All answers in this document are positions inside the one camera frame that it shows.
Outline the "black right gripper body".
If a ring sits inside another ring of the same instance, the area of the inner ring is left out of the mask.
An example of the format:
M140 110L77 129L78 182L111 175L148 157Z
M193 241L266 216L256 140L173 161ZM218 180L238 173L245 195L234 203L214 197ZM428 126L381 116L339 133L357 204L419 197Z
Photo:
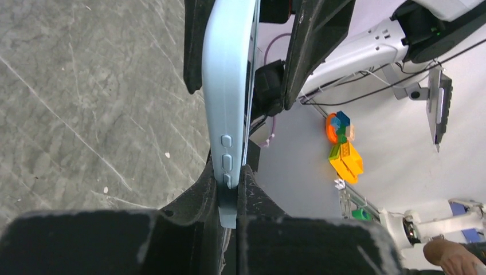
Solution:
M251 122L261 116L274 117L283 110L281 86L285 62L277 60L256 70L252 97Z

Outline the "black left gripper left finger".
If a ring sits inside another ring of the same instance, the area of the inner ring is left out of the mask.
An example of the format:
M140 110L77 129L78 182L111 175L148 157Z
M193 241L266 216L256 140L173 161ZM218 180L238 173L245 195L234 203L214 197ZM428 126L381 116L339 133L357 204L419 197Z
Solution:
M1 236L2 274L220 274L213 164L162 209L32 211Z

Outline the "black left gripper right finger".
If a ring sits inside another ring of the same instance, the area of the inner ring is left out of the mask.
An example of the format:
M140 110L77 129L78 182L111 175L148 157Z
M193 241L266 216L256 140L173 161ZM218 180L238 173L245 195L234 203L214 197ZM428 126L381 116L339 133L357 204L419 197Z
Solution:
M379 224L290 217L243 166L236 219L237 274L401 274L393 240Z

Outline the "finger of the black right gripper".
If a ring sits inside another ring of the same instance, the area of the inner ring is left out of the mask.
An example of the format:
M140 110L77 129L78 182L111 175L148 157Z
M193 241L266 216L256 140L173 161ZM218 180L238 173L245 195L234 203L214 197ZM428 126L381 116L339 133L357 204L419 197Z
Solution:
M189 94L202 87L202 50L214 0L185 0L183 80Z
M347 37L355 1L301 1L292 27L283 77L283 108L289 110L310 74Z

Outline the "light blue phone case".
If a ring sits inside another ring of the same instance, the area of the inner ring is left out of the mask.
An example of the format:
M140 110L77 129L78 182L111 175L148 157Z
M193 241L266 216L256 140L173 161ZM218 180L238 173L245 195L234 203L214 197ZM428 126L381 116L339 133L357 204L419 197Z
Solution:
M251 125L260 1L215 1L202 52L202 89L222 227L236 228L237 187Z

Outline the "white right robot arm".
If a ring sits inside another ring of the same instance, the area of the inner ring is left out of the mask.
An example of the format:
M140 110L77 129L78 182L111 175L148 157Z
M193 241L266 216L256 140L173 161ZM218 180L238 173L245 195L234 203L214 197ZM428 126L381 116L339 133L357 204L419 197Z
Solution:
M427 62L485 24L484 1L406 1L391 17L346 38L354 6L354 1L261 1L262 23L284 24L296 17L277 86L277 112L289 110L299 93L315 89L317 78L332 81L398 60Z

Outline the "person's hand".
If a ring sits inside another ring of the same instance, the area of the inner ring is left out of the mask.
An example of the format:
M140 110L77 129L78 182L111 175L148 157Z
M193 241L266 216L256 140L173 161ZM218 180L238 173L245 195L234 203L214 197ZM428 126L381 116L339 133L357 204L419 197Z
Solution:
M485 269L485 242L458 243L434 239L423 248L426 260L445 274L478 274Z

